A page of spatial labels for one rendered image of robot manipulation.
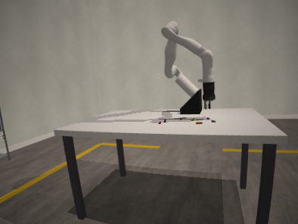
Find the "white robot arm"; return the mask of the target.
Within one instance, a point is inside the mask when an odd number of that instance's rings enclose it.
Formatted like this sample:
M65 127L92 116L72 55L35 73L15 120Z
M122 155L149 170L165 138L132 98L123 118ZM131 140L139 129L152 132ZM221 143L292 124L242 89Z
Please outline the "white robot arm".
M167 23L167 25L161 29L161 33L168 39L165 47L164 73L169 79L176 75L177 78L175 82L191 97L198 88L173 65L177 55L177 44L184 46L200 58L202 55L203 75L214 74L213 53L193 39L178 36L178 24L175 21Z

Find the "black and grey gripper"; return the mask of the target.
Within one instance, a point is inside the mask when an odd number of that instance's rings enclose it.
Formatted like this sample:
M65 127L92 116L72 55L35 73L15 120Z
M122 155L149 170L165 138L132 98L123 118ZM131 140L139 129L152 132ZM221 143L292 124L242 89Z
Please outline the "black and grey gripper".
M204 109L206 110L206 102L209 101L208 109L211 109L211 101L216 99L215 96L215 81L214 74L203 75L203 79L199 79L198 82L203 82L203 100Z

